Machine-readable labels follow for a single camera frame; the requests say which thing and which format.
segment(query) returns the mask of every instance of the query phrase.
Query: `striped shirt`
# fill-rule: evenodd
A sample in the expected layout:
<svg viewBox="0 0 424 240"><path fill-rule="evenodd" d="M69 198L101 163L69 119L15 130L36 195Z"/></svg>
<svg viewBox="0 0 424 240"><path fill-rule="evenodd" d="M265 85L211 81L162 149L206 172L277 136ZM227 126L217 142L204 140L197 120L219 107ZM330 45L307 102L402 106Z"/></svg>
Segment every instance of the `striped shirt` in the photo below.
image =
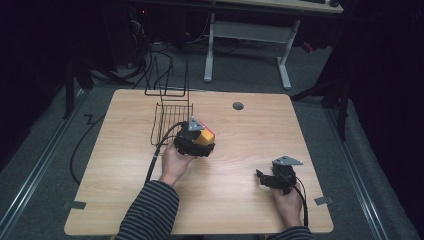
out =
<svg viewBox="0 0 424 240"><path fill-rule="evenodd" d="M165 240L171 234L179 197L166 183L150 181L144 185L121 222L116 240ZM292 227L272 240L313 239L307 227Z"/></svg>

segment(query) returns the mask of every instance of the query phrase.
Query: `metal bracket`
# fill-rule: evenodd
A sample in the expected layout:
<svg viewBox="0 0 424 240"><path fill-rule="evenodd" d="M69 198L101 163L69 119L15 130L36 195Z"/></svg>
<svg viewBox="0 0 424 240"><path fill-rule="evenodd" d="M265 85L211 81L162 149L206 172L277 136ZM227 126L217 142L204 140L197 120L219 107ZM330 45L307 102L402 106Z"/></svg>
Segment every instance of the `metal bracket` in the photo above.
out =
<svg viewBox="0 0 424 240"><path fill-rule="evenodd" d="M190 121L188 122L188 130L192 132L192 131L200 131L203 129L205 129L205 126L203 126L193 116L191 116Z"/></svg>
<svg viewBox="0 0 424 240"><path fill-rule="evenodd" d="M280 158L277 158L274 161L272 161L272 163L275 163L281 166L303 165L303 162L288 156L282 156Z"/></svg>
<svg viewBox="0 0 424 240"><path fill-rule="evenodd" d="M78 201L69 202L69 201L66 201L63 204L63 209L68 210L68 209L74 208L74 209L81 209L81 210L83 210L85 208L85 205L86 204L87 203L85 203L85 202L78 202Z"/></svg>
<svg viewBox="0 0 424 240"><path fill-rule="evenodd" d="M322 205L322 204L332 204L334 202L333 198L331 197L320 197L315 199L315 203L317 204L317 206Z"/></svg>

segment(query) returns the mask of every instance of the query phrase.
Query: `dark background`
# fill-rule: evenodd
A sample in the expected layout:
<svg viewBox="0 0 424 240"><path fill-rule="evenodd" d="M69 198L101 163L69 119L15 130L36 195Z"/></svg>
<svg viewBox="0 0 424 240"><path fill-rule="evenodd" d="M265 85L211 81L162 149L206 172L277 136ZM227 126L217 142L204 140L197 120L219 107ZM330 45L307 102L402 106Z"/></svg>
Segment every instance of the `dark background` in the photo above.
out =
<svg viewBox="0 0 424 240"><path fill-rule="evenodd" d="M339 25L305 21L295 45L306 41L315 48L334 47L317 84L348 75L350 97L371 147L407 215L424 236L418 225L424 213L423 1L361 0L342 4L345 14L373 21L348 24L343 31ZM82 55L113 71L117 63L125 62L125 57L131 62L134 56L128 49L114 46L119 33L113 32L114 26L108 30L108 18L102 15L98 2L2 1L0 11L3 169L63 85L69 59ZM172 25L158 20L164 13L155 12L158 15L154 24L162 29L157 34L176 45L185 41L178 37L184 36L181 30L193 31L192 35L197 36L202 28L198 22L205 18L204 14L167 12ZM173 28L179 31L168 31L167 26L179 26ZM123 56L122 51L129 53ZM352 62L353 70L349 71L346 65Z"/></svg>

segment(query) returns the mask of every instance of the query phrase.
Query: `table top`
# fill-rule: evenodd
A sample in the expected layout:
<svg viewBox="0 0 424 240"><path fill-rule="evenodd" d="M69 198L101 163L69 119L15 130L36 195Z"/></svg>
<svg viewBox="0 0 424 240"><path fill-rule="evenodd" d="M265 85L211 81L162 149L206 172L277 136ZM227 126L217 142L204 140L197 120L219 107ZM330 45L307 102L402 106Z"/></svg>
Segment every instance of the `table top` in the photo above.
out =
<svg viewBox="0 0 424 240"><path fill-rule="evenodd" d="M226 2L234 4L258 5L264 7L288 8L294 10L313 11L322 13L342 13L343 8L339 5L331 7L329 0L326 3L312 3L300 0L216 0L217 2Z"/></svg>
<svg viewBox="0 0 424 240"><path fill-rule="evenodd" d="M193 92L194 116L216 136L214 152L195 159L175 189L180 207L173 234L262 234L283 229L269 188L272 160L290 156L307 194L312 232L333 229L290 98L284 94ZM244 105L233 108L234 102ZM155 151L151 144L160 98L140 90L115 92L65 225L69 235L114 235L143 187ZM151 179L161 173L160 158Z"/></svg>

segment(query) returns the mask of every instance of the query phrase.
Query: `table leg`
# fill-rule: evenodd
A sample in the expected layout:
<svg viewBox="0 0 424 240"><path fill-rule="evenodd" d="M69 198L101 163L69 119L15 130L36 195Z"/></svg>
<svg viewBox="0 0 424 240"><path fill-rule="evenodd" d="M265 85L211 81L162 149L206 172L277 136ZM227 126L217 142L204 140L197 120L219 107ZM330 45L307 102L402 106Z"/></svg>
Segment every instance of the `table leg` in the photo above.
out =
<svg viewBox="0 0 424 240"><path fill-rule="evenodd" d="M208 46L208 55L206 56L205 77L204 77L205 82L212 81L214 34L215 34L215 13L211 13L211 23L209 27L209 46Z"/></svg>
<svg viewBox="0 0 424 240"><path fill-rule="evenodd" d="M291 89L291 83L290 83L289 75L287 74L287 69L286 69L286 61L287 61L287 57L289 56L290 49L293 45L294 38L296 37L299 24L300 24L300 20L296 20L293 23L292 29L289 34L289 38L286 43L286 47L284 49L283 56L277 57L278 69L280 70L281 81L283 82L283 88L285 90Z"/></svg>

